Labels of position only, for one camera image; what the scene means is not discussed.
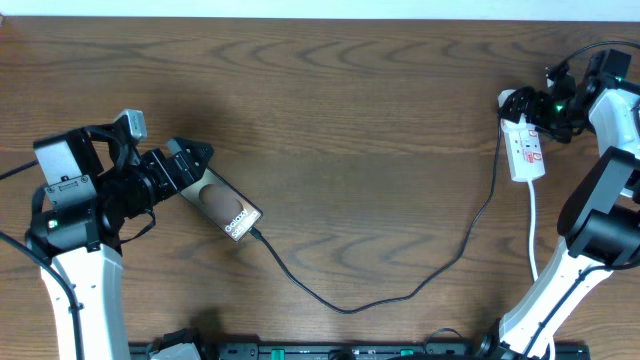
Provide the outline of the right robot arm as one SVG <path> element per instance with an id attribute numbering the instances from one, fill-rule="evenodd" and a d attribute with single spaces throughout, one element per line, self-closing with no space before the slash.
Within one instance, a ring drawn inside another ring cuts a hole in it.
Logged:
<path id="1" fill-rule="evenodd" d="M 499 134 L 514 181 L 531 184 L 542 176 L 541 135 L 568 144 L 589 131 L 599 159 L 561 210 L 551 260 L 484 337 L 480 359 L 556 358 L 553 336 L 581 300 L 614 272 L 639 265 L 639 212 L 617 203 L 639 200 L 639 87 L 626 78 L 625 45 L 592 44 L 581 81 L 563 59 L 547 68 L 546 91 L 526 86 L 498 97 Z"/>

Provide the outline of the Galaxy S25 Ultra smartphone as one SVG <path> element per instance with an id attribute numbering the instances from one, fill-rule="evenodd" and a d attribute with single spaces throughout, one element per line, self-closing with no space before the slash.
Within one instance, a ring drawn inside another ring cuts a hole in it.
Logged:
<path id="1" fill-rule="evenodd" d="M 181 195 L 234 242 L 263 217 L 257 206 L 210 168 Z"/>

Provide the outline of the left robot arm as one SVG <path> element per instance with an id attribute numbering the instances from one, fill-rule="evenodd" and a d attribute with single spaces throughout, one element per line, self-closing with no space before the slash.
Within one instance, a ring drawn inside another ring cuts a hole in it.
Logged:
<path id="1" fill-rule="evenodd" d="M 114 125 L 86 126 L 35 142 L 47 180 L 32 203 L 28 247 L 43 261 L 63 359 L 128 359 L 120 230 L 199 181 L 214 150 L 174 137 L 164 156 L 141 154 Z"/>

